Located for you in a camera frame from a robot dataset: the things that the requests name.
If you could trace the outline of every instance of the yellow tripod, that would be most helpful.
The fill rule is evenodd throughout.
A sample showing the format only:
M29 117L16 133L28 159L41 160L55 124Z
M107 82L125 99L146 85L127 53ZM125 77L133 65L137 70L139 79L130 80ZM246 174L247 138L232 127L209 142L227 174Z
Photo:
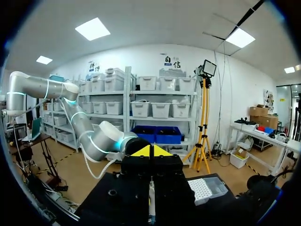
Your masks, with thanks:
M198 143L184 157L183 162L185 162L193 153L195 153L194 162L192 165L193 168L195 169L198 163L197 172L199 172L199 170L201 169L201 162L204 159L207 172L208 174L210 174L210 169L205 154L205 142L206 142L208 147L208 152L209 152L209 158L210 160L212 160L209 139L207 136L208 116L209 116L209 87L206 87L206 79L203 78L203 108L202 108L201 125L199 126Z

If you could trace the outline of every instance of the yellow triangle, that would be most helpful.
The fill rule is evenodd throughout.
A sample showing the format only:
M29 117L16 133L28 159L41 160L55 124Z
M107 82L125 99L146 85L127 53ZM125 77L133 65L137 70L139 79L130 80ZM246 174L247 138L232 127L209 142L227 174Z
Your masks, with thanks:
M145 146L143 149L139 150L138 152L132 154L131 156L150 156L150 146L147 145ZM172 154L168 153L167 151L165 151L164 149L162 149L161 147L154 145L154 156L171 156Z

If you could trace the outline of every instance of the white plastic container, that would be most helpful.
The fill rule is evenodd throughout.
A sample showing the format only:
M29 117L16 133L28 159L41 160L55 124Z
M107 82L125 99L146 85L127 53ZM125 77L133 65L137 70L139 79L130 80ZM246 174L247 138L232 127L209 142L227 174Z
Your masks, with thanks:
M236 168L240 169L242 168L246 162L248 161L249 155L247 154L247 157L245 159L238 158L235 154L235 151L231 152L230 156L230 163L235 166Z
M89 94L92 91L92 82L86 81L80 84L80 93Z
M92 102L85 102L82 103L83 105L83 110L85 113L93 113L93 103Z
M139 77L140 90L156 90L156 76Z
M67 124L66 116L54 116L53 117L56 126L63 126Z
M105 77L110 79L119 78L124 80L125 77L125 73L119 68L108 68L107 70L105 70L105 73Z
M99 129L99 125L98 124L92 124L93 126L93 130L96 131L97 129Z
M174 118L188 118L190 104L173 104L172 116Z
M176 78L185 78L186 72L183 72L181 69L168 69L164 70L163 68L159 70L160 77L176 77Z
M181 92L193 92L196 79L193 78L178 78Z
M92 93L103 92L104 91L104 80L98 79L92 81Z
M121 79L105 79L104 91L119 91L123 90L124 81Z
M134 117L148 117L149 116L149 102L137 102L133 101L131 102L132 105L132 111Z
M107 114L119 115L122 114L123 105L120 101L106 102Z
M58 140L64 140L64 137L63 137L64 131L56 131L55 133L56 133L56 138Z
M223 196L228 192L227 187L218 177L204 178L204 181L212 192L210 199Z
M99 79L104 79L105 75L102 73L96 73L92 75L92 81L97 81Z
M52 103L46 103L47 111L52 111Z
M186 156L187 155L187 150L180 148L180 149L170 149L169 150L170 154L177 154L179 156Z
M170 103L151 103L152 117L168 118Z
M56 111L56 112L61 112L61 111L63 111L63 108L61 107L61 105L60 105L59 102L53 103L53 109L54 109L54 111Z
M46 132L47 132L49 135L53 136L53 127L47 126L47 127L46 127Z
M45 115L43 116L43 121L48 122L48 115L45 114Z
M71 142L71 141L73 141L74 139L73 139L73 134L72 133L69 133L69 132L63 132L63 139L64 139L64 141L66 141L66 142Z
M119 131L122 131L122 132L123 132L123 123L122 123L122 122L113 121L113 122L111 122L111 124L112 124L113 126L115 126L116 129L118 129Z
M107 106L105 102L93 102L94 114L106 114Z
M162 91L175 91L175 80L174 77L160 77L160 85Z

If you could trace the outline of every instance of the ceiling light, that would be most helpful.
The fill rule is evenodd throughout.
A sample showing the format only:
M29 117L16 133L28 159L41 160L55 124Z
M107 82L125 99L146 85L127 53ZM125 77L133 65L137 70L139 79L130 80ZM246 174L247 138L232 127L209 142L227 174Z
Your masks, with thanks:
M255 38L249 35L247 32L241 30L238 28L236 31L230 35L226 41L232 43L233 45L236 45L240 48L245 47L246 45L249 45L252 41L254 41Z
M287 74L295 72L294 67L288 67L288 68L285 68L284 70L285 70L285 73L287 73Z
M296 69L296 71L301 70L301 65L296 65L295 69Z
M111 34L103 23L97 18L85 22L81 26L75 28L82 36L89 41Z
M45 64L45 65L49 64L51 61L52 61L52 59L47 58L47 57L44 57L44 56L40 56L40 57L37 59L37 62L38 62L38 63Z

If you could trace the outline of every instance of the white table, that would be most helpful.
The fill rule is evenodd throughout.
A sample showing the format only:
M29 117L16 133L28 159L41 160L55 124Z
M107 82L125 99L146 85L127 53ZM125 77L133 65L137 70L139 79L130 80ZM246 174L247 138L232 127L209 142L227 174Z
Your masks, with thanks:
M286 144L286 148L289 151L293 151L297 154L301 153L301 142L295 140L289 140Z
M281 165L282 165L282 163L283 163L283 161L285 159L285 156L287 155L287 152L288 152L288 148L286 148L287 144L284 143L284 142L281 142L279 140L272 139L272 138L270 138L270 137L268 137L266 135L260 134L260 133L254 131L254 130L247 130L244 127L238 127L238 126L231 125L230 126L230 130L229 130L229 134L228 134L228 142L227 142L226 153L229 152L229 146L230 146L230 142L231 142L231 139L232 139L232 132L234 130L237 131L237 133L236 133L236 140L235 140L235 146L236 146L236 144L238 142L239 134L242 132L242 133L245 133L245 134L247 134L249 136L255 137L257 139L260 139L262 141L265 141L267 143L270 143L272 145L275 145L275 146L281 148L280 155L278 156L276 165L274 167L268 165L266 162L264 162L263 160L257 158L256 156L248 153L249 156L250 156L250 158L254 159L255 161L257 161L260 164L262 164L265 167L267 167L269 170L272 171L271 175L275 176L278 173L278 171L279 171L279 169L280 169L280 167L281 167ZM297 148L298 149L298 146L297 146L297 144L295 144L294 142L292 142L291 148L294 148L294 149Z

